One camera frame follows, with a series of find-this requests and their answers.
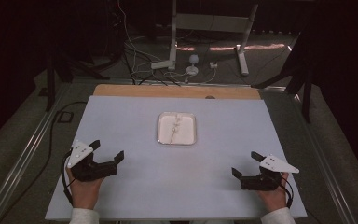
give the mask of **white plate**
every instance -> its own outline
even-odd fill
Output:
[[[196,118],[193,114],[164,112],[159,115],[157,140],[168,145],[196,143]]]

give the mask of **wooden edge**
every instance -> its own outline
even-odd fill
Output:
[[[93,95],[173,98],[215,98],[260,100],[258,90],[250,87],[135,86],[98,85]]]

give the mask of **metal stand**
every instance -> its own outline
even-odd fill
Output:
[[[249,75],[249,70],[246,64],[244,52],[249,34],[252,30],[253,22],[255,20],[255,13],[257,12],[257,7],[258,4],[253,4],[249,17],[184,14],[176,12],[176,0],[172,0],[172,40],[169,59],[172,64],[168,66],[168,70],[175,70],[177,48],[176,29],[206,30],[243,33],[243,39],[241,44],[236,45],[234,49],[237,53],[241,74],[243,76]]]

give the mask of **black cable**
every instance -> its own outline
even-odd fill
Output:
[[[159,82],[161,82],[162,84],[164,84],[164,85],[168,86],[168,84],[167,84],[167,83],[165,83],[163,80],[160,80],[158,77],[156,77],[156,76],[155,76],[155,74],[154,74],[154,70],[152,70],[152,75],[150,75],[150,76],[148,76],[148,77],[143,78],[143,79],[141,80],[141,82],[140,82],[138,85],[141,85],[142,83],[144,83],[146,80],[148,80],[148,79],[149,79],[149,78],[151,78],[151,77],[155,77],[157,81],[159,81]]]
[[[295,194],[293,193],[292,185],[287,181],[287,179],[283,178],[282,176],[281,176],[281,179],[284,180],[284,181],[286,182],[286,184],[289,185],[290,190],[292,191],[292,193],[290,193],[289,190],[287,190],[287,188],[286,188],[284,185],[282,185],[281,183],[279,184],[279,186],[280,186],[281,188],[283,188],[283,189],[286,191],[287,195],[289,196],[289,198],[287,199],[287,204],[286,204],[286,206],[287,206],[288,208],[290,208],[290,206],[292,206],[292,202],[293,202],[293,199],[294,199],[294,197],[295,197]]]
[[[34,178],[34,180],[28,185],[28,187],[22,192],[22,194],[12,203],[11,206],[9,206],[6,210],[6,212],[0,217],[0,223],[5,219],[5,217],[7,216],[7,214],[11,211],[11,209],[13,209],[13,207],[20,201],[20,199],[28,192],[28,190],[33,186],[33,184],[36,182],[36,180],[42,175],[42,173],[45,171],[46,167],[48,166],[48,162],[50,161],[51,158],[51,153],[52,153],[52,132],[53,132],[53,126],[54,126],[54,122],[57,120],[57,117],[61,114],[61,112],[68,106],[70,105],[75,105],[75,104],[86,104],[87,102],[74,102],[71,103],[69,105],[64,106],[61,110],[57,111],[56,114],[54,115],[54,118],[51,122],[51,126],[50,126],[50,138],[48,141],[48,158],[45,161],[45,164],[43,165],[42,169],[39,171],[39,173],[36,175],[36,177]]]
[[[72,183],[74,183],[76,180],[76,178],[74,178],[66,187],[68,188],[69,186],[71,186]]]
[[[138,54],[141,54],[142,56],[144,56],[144,58],[141,58],[139,55],[137,55],[138,58],[143,59],[147,62],[153,62],[153,60],[151,60],[145,53],[139,51],[138,49],[128,49],[127,47],[124,47],[124,50],[129,50],[129,51],[136,51]]]
[[[164,76],[164,73],[161,70],[158,70],[158,71]],[[175,80],[173,80],[173,78],[170,78],[170,77],[165,77],[165,78],[167,78],[169,81],[171,81],[176,86],[181,86],[180,84],[176,83]]]
[[[314,215],[312,214],[312,212],[310,210],[308,210],[307,208],[305,208],[305,210],[307,211],[307,213],[309,213],[313,218],[315,218],[315,220],[319,223],[322,224],[322,222]]]
[[[245,85],[250,85],[246,80],[243,79],[243,77],[241,77],[240,75],[237,74],[237,72],[234,71],[234,69],[228,62],[225,62],[225,61],[217,61],[217,62],[225,63],[228,66],[228,68],[231,70],[231,73],[234,74],[234,76],[239,78]]]
[[[292,39],[292,41],[290,42],[290,44],[288,46],[291,46],[293,44],[293,42],[295,41],[295,38]],[[270,59],[268,62],[266,62],[263,66],[261,66],[261,68],[259,68],[255,74],[255,80],[251,81],[251,84],[255,84],[255,82],[258,80],[258,74],[260,73],[261,70],[263,70],[267,65],[269,65],[270,63],[272,63],[275,59],[281,57],[284,52],[287,50],[287,47],[284,48],[284,50],[282,50],[282,52],[278,55],[276,55],[275,57],[273,57],[272,59]]]
[[[68,189],[69,185],[66,185],[66,180],[65,180],[65,163],[66,163],[66,159],[68,159],[68,157],[70,157],[71,154],[72,154],[72,149],[70,151],[68,151],[67,153],[65,153],[65,155],[62,158],[62,161],[61,161],[61,181],[62,181],[62,185],[63,185],[63,193],[65,194],[65,196],[68,199],[69,203],[71,205],[73,205],[72,195],[71,195],[71,193],[69,192],[69,189]]]
[[[124,62],[124,64],[127,65],[127,68],[129,69],[129,73],[130,73],[130,77],[131,77],[131,80],[132,80],[132,85],[136,85],[136,80],[135,78],[133,77],[132,75],[132,69],[130,68],[130,64],[129,64],[129,61],[127,59],[127,55],[126,55],[126,52],[123,53],[123,58],[126,62]]]

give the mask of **metal leg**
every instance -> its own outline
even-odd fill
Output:
[[[249,16],[248,24],[246,25],[245,31],[243,32],[243,39],[241,45],[237,45],[236,52],[238,56],[238,62],[240,64],[241,74],[243,76],[249,75],[248,65],[246,64],[245,59],[245,46],[246,42],[248,41],[249,34],[252,31],[252,25],[255,20],[255,13],[257,12],[258,5],[255,4],[252,6],[251,15]]]
[[[286,77],[295,77],[297,74],[301,73],[302,70],[303,70],[303,67],[301,64],[299,64],[298,66],[295,66],[293,68],[288,68],[288,69],[285,69],[284,71],[281,71],[280,74],[278,74],[275,77],[272,77],[272,78],[265,80],[261,83],[251,85],[251,87],[257,88],[257,89],[264,89],[267,86],[270,86],[270,85],[274,84],[275,82],[277,82],[281,79],[284,79]]]
[[[170,50],[170,61],[173,65],[168,67],[169,71],[175,70],[176,64],[176,0],[172,0],[172,39],[171,39],[171,50]]]
[[[304,83],[304,96],[302,102],[301,113],[307,123],[310,123],[310,91],[312,88],[312,72],[307,71],[306,79]]]

